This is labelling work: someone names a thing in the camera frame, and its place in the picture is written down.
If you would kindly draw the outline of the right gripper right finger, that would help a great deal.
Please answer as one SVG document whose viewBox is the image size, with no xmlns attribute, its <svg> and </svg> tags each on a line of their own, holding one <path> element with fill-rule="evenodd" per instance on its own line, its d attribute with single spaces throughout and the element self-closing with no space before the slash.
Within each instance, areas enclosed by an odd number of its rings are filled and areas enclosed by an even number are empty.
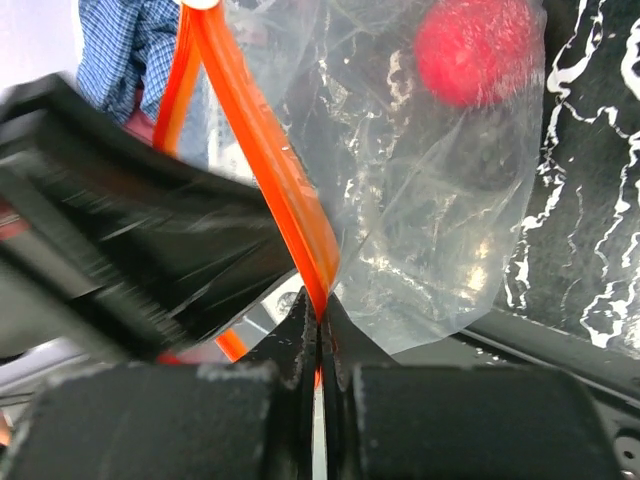
<svg viewBox="0 0 640 480">
<path fill-rule="evenodd" d="M 538 366 L 402 366 L 336 298 L 321 322 L 332 479 L 619 479 L 586 388 Z"/>
</svg>

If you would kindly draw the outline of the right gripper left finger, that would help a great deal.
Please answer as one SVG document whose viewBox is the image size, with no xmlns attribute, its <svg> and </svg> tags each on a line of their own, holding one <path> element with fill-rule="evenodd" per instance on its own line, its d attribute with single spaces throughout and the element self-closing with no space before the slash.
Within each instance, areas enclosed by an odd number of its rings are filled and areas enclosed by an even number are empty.
<svg viewBox="0 0 640 480">
<path fill-rule="evenodd" d="M 316 318 L 300 292 L 231 365 L 128 364 L 52 381 L 1 458 L 5 479 L 308 479 Z"/>
</svg>

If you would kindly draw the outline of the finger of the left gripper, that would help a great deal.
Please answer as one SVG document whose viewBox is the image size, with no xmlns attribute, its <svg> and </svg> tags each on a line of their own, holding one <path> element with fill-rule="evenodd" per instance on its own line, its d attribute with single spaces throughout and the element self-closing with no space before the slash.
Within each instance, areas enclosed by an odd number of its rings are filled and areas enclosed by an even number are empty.
<svg viewBox="0 0 640 480">
<path fill-rule="evenodd" d="M 1 197 L 37 238 L 11 263 L 77 338 L 135 359 L 219 334 L 294 268 L 257 188 L 154 150 L 57 74 L 1 102 Z"/>
</svg>

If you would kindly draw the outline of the clear zip top bag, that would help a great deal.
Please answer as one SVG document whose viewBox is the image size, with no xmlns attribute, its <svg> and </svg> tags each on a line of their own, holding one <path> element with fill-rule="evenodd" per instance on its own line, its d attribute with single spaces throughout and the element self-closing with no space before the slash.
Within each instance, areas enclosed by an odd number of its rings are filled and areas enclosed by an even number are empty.
<svg viewBox="0 0 640 480">
<path fill-rule="evenodd" d="M 318 307 L 336 295 L 395 354 L 492 307 L 538 159 L 541 63 L 509 98 L 455 107 L 418 74 L 436 1 L 183 1 L 165 104 L 205 70 L 210 165 L 261 187 Z"/>
</svg>

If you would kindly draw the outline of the fake red fruit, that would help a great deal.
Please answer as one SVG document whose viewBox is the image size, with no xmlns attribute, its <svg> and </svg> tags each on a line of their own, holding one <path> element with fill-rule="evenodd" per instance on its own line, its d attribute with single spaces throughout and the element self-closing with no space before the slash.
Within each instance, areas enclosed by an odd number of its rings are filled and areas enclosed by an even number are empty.
<svg viewBox="0 0 640 480">
<path fill-rule="evenodd" d="M 455 107 L 491 105 L 521 89 L 541 63 L 527 1 L 436 1 L 414 40 L 423 85 Z"/>
</svg>

